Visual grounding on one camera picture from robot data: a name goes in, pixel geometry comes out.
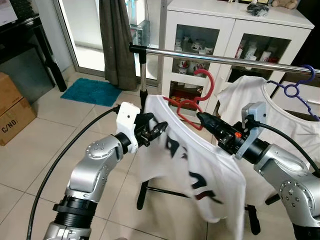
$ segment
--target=cabinet top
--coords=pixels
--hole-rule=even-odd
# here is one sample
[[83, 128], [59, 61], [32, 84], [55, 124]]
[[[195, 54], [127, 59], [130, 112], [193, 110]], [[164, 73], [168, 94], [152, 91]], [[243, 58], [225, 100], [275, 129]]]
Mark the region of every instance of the cabinet top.
[[167, 9], [169, 11], [242, 19], [305, 29], [314, 28], [314, 25], [297, 9], [269, 5], [269, 12], [266, 16], [252, 16], [247, 12], [247, 6], [248, 4], [245, 3], [228, 3], [218, 0], [173, 0]]

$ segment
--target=white t-shirt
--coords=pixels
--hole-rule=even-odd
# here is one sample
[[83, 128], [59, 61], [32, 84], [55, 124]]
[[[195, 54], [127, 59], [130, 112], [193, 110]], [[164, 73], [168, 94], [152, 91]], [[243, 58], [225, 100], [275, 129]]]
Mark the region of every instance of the white t-shirt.
[[[272, 83], [267, 83], [261, 77], [242, 76], [220, 92], [218, 94], [220, 101], [218, 113], [221, 115], [221, 119], [233, 125], [241, 121], [241, 109], [245, 105], [265, 102], [266, 124], [294, 139], [314, 161], [320, 162], [320, 122], [300, 119], [278, 107], [269, 97], [266, 84]], [[264, 129], [259, 138], [284, 148], [308, 164], [302, 154], [278, 134]], [[246, 204], [262, 205], [270, 195], [276, 193], [274, 188], [253, 169], [251, 163], [245, 159], [241, 159], [237, 163], [246, 179]]]
[[149, 95], [144, 111], [168, 127], [149, 147], [139, 148], [141, 180], [168, 177], [194, 200], [206, 221], [227, 217], [234, 238], [242, 239], [246, 181], [232, 156], [184, 125], [163, 96]]

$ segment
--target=metal clothes rack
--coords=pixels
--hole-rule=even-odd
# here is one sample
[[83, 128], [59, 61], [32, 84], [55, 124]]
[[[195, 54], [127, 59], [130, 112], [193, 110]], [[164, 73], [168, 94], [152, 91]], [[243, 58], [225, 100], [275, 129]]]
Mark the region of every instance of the metal clothes rack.
[[[227, 65], [234, 65], [239, 67], [252, 67], [256, 69], [264, 69], [264, 70], [272, 70], [272, 71], [280, 71], [280, 72], [288, 72], [288, 73], [297, 73], [297, 74], [311, 74], [311, 71], [305, 67], [299, 66], [291, 66], [285, 64], [278, 64], [278, 63], [269, 63], [269, 62], [262, 62], [262, 61], [253, 61], [253, 60], [246, 60], [246, 59], [236, 59], [232, 57], [224, 57], [224, 56], [212, 56], [212, 55], [201, 55], [197, 53], [188, 53], [188, 52], [178, 52], [178, 51], [171, 51], [165, 49], [157, 49], [152, 47], [140, 46], [140, 45], [133, 45], [130, 43], [129, 51], [132, 53], [139, 54], [139, 63], [140, 63], [140, 74], [141, 74], [141, 90], [140, 90], [140, 100], [141, 100], [141, 108], [142, 110], [145, 108], [146, 98], [148, 96], [147, 85], [146, 85], [146, 63], [147, 63], [147, 54], [150, 55], [157, 55], [157, 56], [164, 56], [164, 57], [171, 57], [171, 58], [179, 58], [179, 59], [187, 59], [187, 60], [200, 60], [204, 62], [210, 63], [217, 63], [217, 64], [227, 64]], [[315, 69], [315, 76], [320, 77], [320, 70]], [[136, 208], [141, 210], [144, 206], [146, 193], [147, 190], [176, 195], [180, 197], [188, 198], [188, 196], [184, 195], [180, 192], [169, 191], [157, 187], [148, 186], [149, 181], [145, 181], [141, 184], [140, 193], [137, 199]], [[279, 195], [274, 195], [267, 199], [265, 203], [270, 205], [277, 200], [279, 200]], [[257, 218], [257, 210], [253, 205], [247, 205], [245, 209], [248, 211], [249, 220], [250, 220], [250, 227], [251, 232], [254, 235], [260, 233], [260, 223]]]

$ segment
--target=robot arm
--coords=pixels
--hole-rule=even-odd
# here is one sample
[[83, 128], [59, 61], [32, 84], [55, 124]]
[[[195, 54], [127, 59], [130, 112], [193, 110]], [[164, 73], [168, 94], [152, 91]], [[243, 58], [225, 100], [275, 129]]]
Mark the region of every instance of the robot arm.
[[293, 224], [297, 240], [320, 239], [320, 178], [309, 172], [306, 164], [283, 148], [260, 140], [258, 127], [246, 128], [249, 118], [264, 121], [261, 102], [250, 103], [242, 110], [242, 122], [234, 126], [220, 118], [197, 113], [201, 124], [229, 154], [243, 157], [253, 169], [278, 192]]
[[55, 204], [56, 218], [44, 240], [88, 240], [91, 222], [112, 169], [127, 152], [148, 146], [168, 126], [166, 122], [148, 130], [152, 113], [139, 114], [136, 106], [123, 102], [117, 117], [117, 134], [94, 141], [85, 150], [67, 184], [64, 198]]

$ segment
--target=stuffed toy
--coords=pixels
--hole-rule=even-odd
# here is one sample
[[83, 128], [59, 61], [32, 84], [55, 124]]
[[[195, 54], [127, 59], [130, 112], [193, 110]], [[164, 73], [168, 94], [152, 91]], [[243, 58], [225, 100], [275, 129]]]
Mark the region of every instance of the stuffed toy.
[[298, 5], [297, 0], [273, 0], [272, 7], [285, 7], [287, 9], [294, 9]]

